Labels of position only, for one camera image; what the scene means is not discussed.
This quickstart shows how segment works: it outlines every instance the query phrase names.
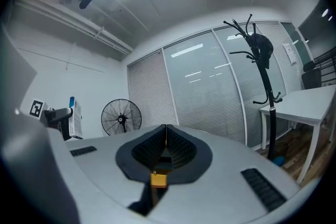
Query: black coat rack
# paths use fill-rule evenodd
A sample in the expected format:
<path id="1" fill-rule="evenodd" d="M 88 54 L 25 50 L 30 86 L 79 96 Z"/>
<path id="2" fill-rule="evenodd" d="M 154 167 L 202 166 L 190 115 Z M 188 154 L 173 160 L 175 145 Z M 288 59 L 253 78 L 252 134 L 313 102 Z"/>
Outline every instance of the black coat rack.
<path id="1" fill-rule="evenodd" d="M 268 74 L 266 71 L 266 68 L 269 69 L 269 58 L 271 57 L 273 53 L 273 45 L 269 41 L 269 39 L 263 35 L 256 33 L 256 24 L 253 22 L 253 34 L 250 36 L 247 32 L 247 26 L 252 17 L 252 14 L 250 14 L 250 17 L 248 18 L 248 21 L 246 23 L 246 32 L 239 26 L 239 24 L 233 20 L 233 23 L 235 25 L 229 24 L 228 22 L 224 21 L 224 24 L 230 25 L 237 29 L 239 33 L 236 34 L 242 35 L 246 42 L 248 43 L 249 47 L 251 48 L 252 54 L 247 51 L 235 51 L 230 52 L 230 54 L 247 54 L 246 58 L 251 59 L 252 63 L 256 63 L 257 67 L 259 69 L 261 78 L 263 80 L 263 84 L 266 91 L 266 101 L 264 102 L 257 102 L 253 101 L 253 104 L 266 104 L 269 100 L 269 115 L 270 115 L 270 142 L 269 142 L 269 151 L 267 158 L 270 160 L 274 159 L 274 150 L 275 150 L 275 139 L 277 134 L 277 118 L 276 118 L 276 109 L 274 107 L 274 103 L 279 103 L 282 101 L 282 98 L 278 99 L 280 96 L 280 92 L 276 97 L 273 95 L 272 86 L 268 78 Z"/>

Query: fluorescent light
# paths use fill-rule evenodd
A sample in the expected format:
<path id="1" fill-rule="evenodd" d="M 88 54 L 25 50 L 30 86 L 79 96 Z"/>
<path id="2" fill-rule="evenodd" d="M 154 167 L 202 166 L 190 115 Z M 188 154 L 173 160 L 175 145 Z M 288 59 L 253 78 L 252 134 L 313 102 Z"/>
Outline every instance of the fluorescent light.
<path id="1" fill-rule="evenodd" d="M 198 81 L 198 80 L 201 80 L 201 79 L 196 79 L 196 80 L 190 81 L 189 83 L 192 83 L 192 82 L 195 82 L 195 81 Z"/>
<path id="2" fill-rule="evenodd" d="M 328 9 L 326 9 L 323 13 L 322 13 L 322 17 L 324 17 L 325 15 L 327 15 L 327 13 L 328 13 Z"/>
<path id="3" fill-rule="evenodd" d="M 175 54 L 172 54 L 172 57 L 174 58 L 174 57 L 179 56 L 181 54 L 186 54 L 189 51 L 192 51 L 192 50 L 195 50 L 195 49 L 199 49 L 199 48 L 202 48 L 202 47 L 203 47 L 203 44 L 198 44 L 196 46 L 193 46 L 193 47 L 187 48 L 185 50 L 181 50 L 181 51 L 179 51 L 179 52 L 177 52 Z"/>
<path id="4" fill-rule="evenodd" d="M 218 66 L 218 67 L 224 67 L 224 66 L 227 66 L 227 65 L 229 65 L 230 63 L 226 63 L 225 65 L 221 65 L 221 66 Z"/>
<path id="5" fill-rule="evenodd" d="M 227 40 L 236 39 L 236 38 L 241 38 L 241 37 L 243 37 L 243 36 L 242 36 L 242 35 L 238 35 L 238 36 L 236 36 L 236 35 L 228 36 L 228 37 L 227 37 Z"/>
<path id="6" fill-rule="evenodd" d="M 196 72 L 196 73 L 192 73 L 190 75 L 186 75 L 185 77 L 189 77 L 189 76 L 196 75 L 196 74 L 199 74 L 199 73 L 201 73 L 201 71 L 200 72 Z"/>

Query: wooden floor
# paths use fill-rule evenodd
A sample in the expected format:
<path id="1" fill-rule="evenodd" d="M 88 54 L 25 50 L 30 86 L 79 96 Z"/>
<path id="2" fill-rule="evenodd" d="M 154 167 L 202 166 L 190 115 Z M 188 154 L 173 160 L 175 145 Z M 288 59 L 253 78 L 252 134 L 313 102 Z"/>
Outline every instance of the wooden floor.
<path id="1" fill-rule="evenodd" d="M 330 157 L 336 148 L 336 134 L 332 142 L 329 142 L 330 122 L 323 125 L 320 129 L 320 136 L 315 150 L 311 165 L 300 186 L 305 186 L 312 179 L 319 178 L 323 175 L 328 165 Z M 282 152 L 285 155 L 285 163 L 282 169 L 285 170 L 294 180 L 297 180 L 305 163 L 310 141 L 312 138 L 313 128 L 308 125 L 291 130 L 283 137 L 276 141 L 276 152 Z M 258 150 L 262 156 L 267 157 L 268 147 Z"/>

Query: standing fan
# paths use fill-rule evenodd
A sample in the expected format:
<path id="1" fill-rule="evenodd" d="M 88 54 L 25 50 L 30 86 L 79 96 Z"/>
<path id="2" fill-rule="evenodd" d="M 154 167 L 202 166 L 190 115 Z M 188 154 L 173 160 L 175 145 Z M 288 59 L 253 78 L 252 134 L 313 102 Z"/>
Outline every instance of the standing fan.
<path id="1" fill-rule="evenodd" d="M 138 130 L 142 116 L 139 108 L 126 99 L 116 99 L 108 103 L 101 113 L 101 125 L 108 135 Z"/>

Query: yellow component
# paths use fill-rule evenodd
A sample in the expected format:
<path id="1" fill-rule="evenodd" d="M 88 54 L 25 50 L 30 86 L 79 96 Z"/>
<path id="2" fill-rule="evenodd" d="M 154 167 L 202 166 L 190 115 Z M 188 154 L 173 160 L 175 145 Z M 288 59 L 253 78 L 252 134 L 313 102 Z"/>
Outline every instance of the yellow component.
<path id="1" fill-rule="evenodd" d="M 151 174 L 151 186 L 155 188 L 166 188 L 167 176 L 160 174 Z"/>

